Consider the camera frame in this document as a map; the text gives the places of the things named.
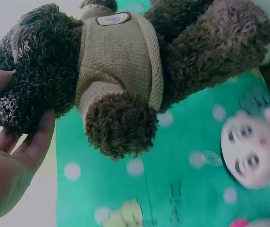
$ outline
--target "yellow cartoon print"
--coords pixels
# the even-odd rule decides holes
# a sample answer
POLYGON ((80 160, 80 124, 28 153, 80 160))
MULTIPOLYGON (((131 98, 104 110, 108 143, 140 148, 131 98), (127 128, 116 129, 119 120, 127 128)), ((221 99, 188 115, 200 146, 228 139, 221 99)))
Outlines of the yellow cartoon print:
POLYGON ((125 201, 119 210, 109 213, 102 227, 144 227, 143 213, 137 200, 125 201))

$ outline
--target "beige sweater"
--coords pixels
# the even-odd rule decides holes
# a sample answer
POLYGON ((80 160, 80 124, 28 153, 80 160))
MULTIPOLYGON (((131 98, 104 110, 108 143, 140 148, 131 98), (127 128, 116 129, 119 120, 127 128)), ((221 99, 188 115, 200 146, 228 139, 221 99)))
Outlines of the beige sweater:
POLYGON ((163 76, 153 26, 135 13, 110 15, 108 8, 99 5, 84 10, 75 100, 83 122, 90 104, 124 90, 140 93, 158 111, 163 76))

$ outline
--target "teal fabric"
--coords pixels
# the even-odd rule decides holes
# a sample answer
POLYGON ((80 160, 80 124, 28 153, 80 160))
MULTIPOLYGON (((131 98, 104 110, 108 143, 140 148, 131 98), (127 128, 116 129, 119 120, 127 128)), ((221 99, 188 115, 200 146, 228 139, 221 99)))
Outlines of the teal fabric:
MULTIPOLYGON (((146 1, 128 3, 136 10, 149 7, 146 1)), ((119 7, 130 6, 120 1, 119 7)), ((239 109, 262 116, 267 106, 263 80, 244 73, 160 114, 154 148, 119 162, 89 147, 81 118, 72 110, 56 131, 57 226, 228 227, 236 218, 270 218, 270 183, 249 191, 220 159, 227 117, 239 109)))

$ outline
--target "human hand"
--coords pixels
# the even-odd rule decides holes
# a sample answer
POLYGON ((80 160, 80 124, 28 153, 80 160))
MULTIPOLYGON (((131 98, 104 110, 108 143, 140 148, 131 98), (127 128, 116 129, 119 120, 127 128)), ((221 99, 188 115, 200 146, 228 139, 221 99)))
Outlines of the human hand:
MULTIPOLYGON (((0 70, 0 92, 10 83, 13 74, 13 71, 0 70)), ((54 127, 52 110, 43 115, 36 134, 27 136, 13 153, 18 138, 5 130, 0 133, 0 218, 17 204, 30 185, 47 154, 54 127)))

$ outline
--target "teddy bear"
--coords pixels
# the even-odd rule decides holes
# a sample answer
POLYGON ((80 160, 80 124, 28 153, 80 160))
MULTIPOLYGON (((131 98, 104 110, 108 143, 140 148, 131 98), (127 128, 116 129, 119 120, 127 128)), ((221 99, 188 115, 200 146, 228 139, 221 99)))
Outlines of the teddy bear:
POLYGON ((157 114, 263 62, 270 20, 250 0, 158 0, 144 16, 85 0, 21 16, 0 41, 0 126, 33 134, 43 112, 76 107, 90 145, 113 160, 153 147, 157 114))

